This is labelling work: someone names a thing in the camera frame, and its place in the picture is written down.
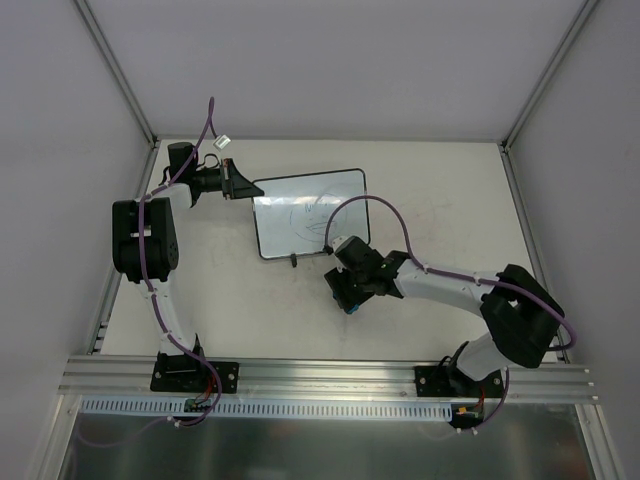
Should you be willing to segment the blue whiteboard eraser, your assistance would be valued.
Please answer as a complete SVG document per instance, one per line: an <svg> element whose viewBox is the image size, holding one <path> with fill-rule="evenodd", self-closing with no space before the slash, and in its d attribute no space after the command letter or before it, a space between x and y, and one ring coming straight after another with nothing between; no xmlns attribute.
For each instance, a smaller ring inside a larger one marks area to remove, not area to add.
<svg viewBox="0 0 640 480"><path fill-rule="evenodd" d="M346 314L347 315L351 315L351 314L355 313L359 308L360 308L360 304L359 303L353 304L351 307L349 307L346 310Z"/></svg>

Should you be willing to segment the small black-framed whiteboard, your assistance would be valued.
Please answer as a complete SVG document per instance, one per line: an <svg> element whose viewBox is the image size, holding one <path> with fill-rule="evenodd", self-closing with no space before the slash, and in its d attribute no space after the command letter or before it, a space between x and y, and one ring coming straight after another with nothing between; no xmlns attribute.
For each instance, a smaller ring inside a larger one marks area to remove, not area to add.
<svg viewBox="0 0 640 480"><path fill-rule="evenodd" d="M367 193L360 168L259 179L264 194L252 199L258 252L264 260L324 252L339 236L370 240Z"/></svg>

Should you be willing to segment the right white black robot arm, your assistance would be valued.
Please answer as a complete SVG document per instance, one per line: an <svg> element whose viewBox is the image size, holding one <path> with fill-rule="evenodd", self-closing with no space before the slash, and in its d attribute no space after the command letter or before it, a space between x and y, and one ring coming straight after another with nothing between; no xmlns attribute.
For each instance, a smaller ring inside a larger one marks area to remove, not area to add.
<svg viewBox="0 0 640 480"><path fill-rule="evenodd" d="M464 342L449 359L444 380L458 395L480 388L489 375L518 365L536 369L551 350L563 311L524 268L509 264L487 278L466 271L418 266L409 253L383 256L357 236L335 238L336 267L324 275L347 314L374 296L418 298L481 318L488 332Z"/></svg>

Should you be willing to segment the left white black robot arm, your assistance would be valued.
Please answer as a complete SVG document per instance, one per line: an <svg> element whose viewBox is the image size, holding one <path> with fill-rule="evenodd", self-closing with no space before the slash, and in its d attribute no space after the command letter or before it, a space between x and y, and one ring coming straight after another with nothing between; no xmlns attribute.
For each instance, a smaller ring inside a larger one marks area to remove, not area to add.
<svg viewBox="0 0 640 480"><path fill-rule="evenodd" d="M112 260L115 269L135 284L159 330L159 377L174 375L188 390L208 381L209 367L192 321L181 311L175 273L180 260L179 215L204 193L227 200L261 197L264 191L242 175L230 158L206 167L189 142L168 146L164 182L153 192L112 205Z"/></svg>

